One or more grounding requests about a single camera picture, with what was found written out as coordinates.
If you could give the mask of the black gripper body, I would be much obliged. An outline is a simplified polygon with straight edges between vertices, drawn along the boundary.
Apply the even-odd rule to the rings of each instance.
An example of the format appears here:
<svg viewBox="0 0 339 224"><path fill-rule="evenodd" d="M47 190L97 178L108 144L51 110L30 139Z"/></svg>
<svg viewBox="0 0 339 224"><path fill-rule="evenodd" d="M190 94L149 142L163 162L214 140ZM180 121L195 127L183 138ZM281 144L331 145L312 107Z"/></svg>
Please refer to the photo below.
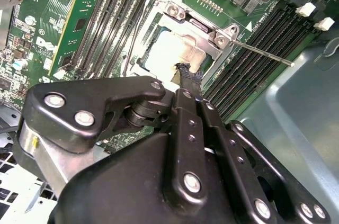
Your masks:
<svg viewBox="0 0 339 224"><path fill-rule="evenodd" d="M163 193L169 136L148 136L75 175L62 190L50 223L248 223L236 213L214 154L205 151L207 202L196 213L172 206Z"/></svg>

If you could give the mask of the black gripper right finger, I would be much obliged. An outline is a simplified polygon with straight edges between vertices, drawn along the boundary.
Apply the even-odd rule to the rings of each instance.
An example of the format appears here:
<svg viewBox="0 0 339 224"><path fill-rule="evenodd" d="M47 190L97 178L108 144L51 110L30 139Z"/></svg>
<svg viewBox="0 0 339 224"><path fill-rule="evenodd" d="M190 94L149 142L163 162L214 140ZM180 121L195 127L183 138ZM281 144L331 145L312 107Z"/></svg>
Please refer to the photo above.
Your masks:
<svg viewBox="0 0 339 224"><path fill-rule="evenodd" d="M330 223L321 203L239 121L224 124L201 94L201 75L181 65L181 85L198 102L205 143L216 156L238 223Z"/></svg>

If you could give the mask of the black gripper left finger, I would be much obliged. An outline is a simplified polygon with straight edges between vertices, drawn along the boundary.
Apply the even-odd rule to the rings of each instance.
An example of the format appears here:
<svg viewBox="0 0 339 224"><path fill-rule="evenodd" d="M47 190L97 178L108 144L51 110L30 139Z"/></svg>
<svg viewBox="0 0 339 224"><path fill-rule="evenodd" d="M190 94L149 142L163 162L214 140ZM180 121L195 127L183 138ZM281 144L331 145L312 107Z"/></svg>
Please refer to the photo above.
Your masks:
<svg viewBox="0 0 339 224"><path fill-rule="evenodd" d="M28 90L19 144L59 198L80 171L148 136L169 136L163 193L174 207L207 201L198 102L181 85L172 92L150 76L38 84Z"/></svg>

